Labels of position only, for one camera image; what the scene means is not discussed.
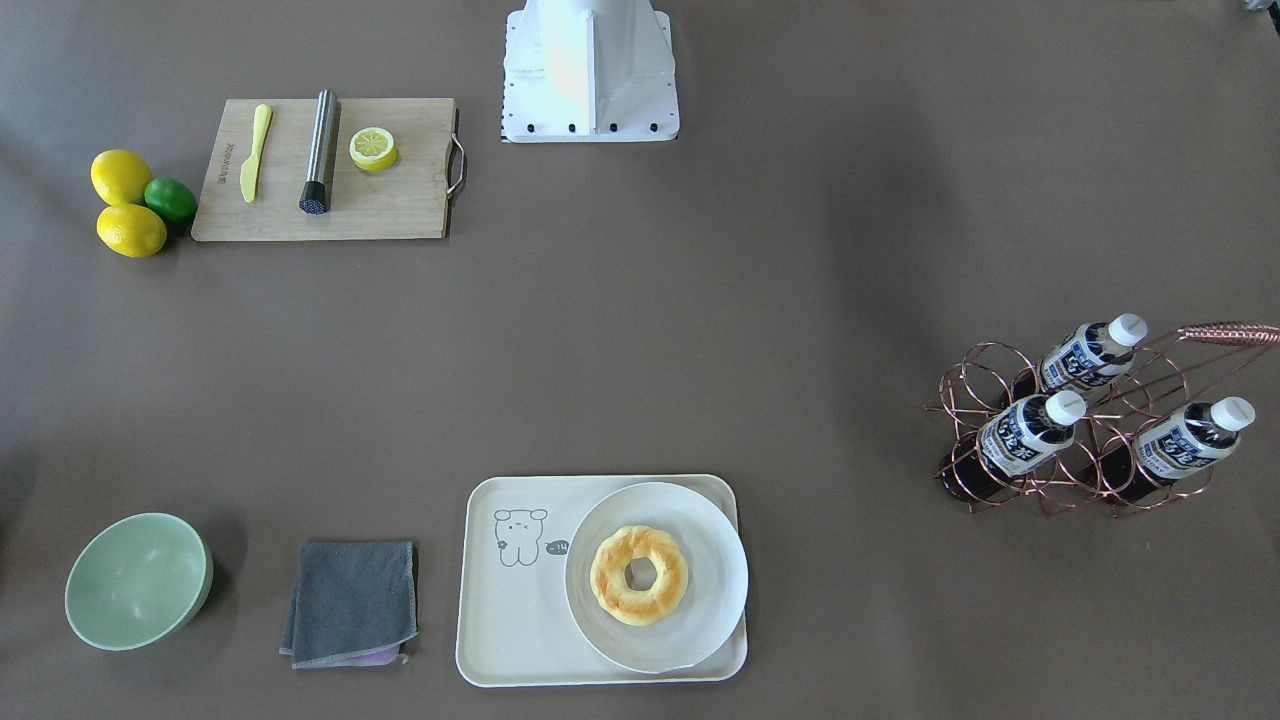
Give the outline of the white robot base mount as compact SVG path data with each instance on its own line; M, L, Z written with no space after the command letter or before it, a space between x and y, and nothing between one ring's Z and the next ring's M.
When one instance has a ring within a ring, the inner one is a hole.
M649 1L527 1L504 28L507 143L678 137L671 19Z

